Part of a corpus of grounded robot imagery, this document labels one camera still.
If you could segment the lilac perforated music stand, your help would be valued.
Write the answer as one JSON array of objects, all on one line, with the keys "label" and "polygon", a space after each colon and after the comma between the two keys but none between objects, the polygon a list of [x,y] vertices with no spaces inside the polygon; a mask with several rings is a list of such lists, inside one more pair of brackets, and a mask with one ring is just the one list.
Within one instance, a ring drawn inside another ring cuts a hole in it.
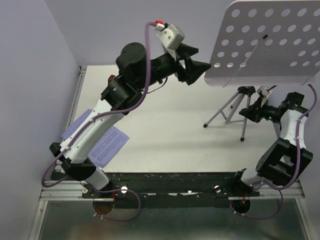
[{"label": "lilac perforated music stand", "polygon": [[236,0],[223,17],[204,80],[211,87],[320,80],[317,0]]}]

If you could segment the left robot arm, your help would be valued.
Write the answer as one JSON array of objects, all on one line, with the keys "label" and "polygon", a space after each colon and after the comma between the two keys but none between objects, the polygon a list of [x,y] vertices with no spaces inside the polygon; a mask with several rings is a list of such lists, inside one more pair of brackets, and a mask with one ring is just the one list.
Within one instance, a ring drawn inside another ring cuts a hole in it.
[{"label": "left robot arm", "polygon": [[140,106],[149,86],[172,75],[190,86],[211,68],[210,63],[192,60],[199,52],[196,47],[181,43],[176,52],[177,59],[169,53],[150,59],[149,49],[139,42],[131,42],[121,50],[116,59],[118,75],[108,80],[92,112],[71,136],[49,147],[61,161],[66,177],[85,181],[101,198],[110,194],[106,173],[89,159],[93,147],[114,124]]}]

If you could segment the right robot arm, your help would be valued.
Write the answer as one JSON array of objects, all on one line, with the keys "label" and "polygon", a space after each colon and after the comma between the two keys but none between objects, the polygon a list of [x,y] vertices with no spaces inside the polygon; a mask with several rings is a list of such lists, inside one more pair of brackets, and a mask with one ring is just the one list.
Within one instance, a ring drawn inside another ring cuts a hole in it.
[{"label": "right robot arm", "polygon": [[269,182],[276,187],[284,187],[305,170],[313,159],[303,140],[304,124],[309,116],[302,107],[304,95],[290,92],[278,107],[262,103],[263,98],[239,114],[258,123],[262,119],[270,120],[281,126],[279,138],[259,159],[255,169],[237,171],[230,183],[230,191],[241,196],[250,192],[254,184]]}]

